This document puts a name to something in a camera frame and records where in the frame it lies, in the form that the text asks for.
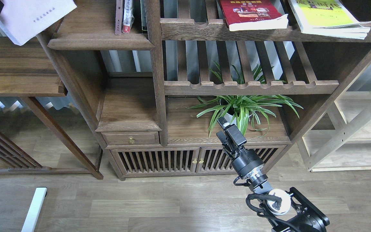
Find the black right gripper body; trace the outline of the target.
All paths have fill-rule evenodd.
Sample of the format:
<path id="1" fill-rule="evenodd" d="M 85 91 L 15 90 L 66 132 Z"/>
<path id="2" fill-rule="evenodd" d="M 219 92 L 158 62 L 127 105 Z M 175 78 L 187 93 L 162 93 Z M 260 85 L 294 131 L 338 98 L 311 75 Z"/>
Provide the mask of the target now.
<path id="1" fill-rule="evenodd" d="M 223 131 L 216 133 L 222 143 L 223 151 L 232 162 L 233 169 L 242 179 L 259 179 L 263 176 L 264 162 L 254 150 L 244 147 L 246 138 L 234 124 L 220 124 Z"/>

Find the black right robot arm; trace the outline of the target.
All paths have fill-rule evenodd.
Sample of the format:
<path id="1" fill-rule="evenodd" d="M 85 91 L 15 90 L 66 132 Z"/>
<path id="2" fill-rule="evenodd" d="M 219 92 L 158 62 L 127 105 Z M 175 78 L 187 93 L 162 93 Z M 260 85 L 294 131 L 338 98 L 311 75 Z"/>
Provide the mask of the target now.
<path id="1" fill-rule="evenodd" d="M 289 191 L 273 188 L 262 173 L 264 162 L 254 150 L 244 147 L 246 138 L 237 126 L 224 117 L 217 121 L 222 128 L 217 136 L 238 174 L 233 184 L 252 191 L 246 197 L 247 206 L 266 218 L 273 232 L 325 232 L 330 224 L 328 217 L 296 188 Z"/>

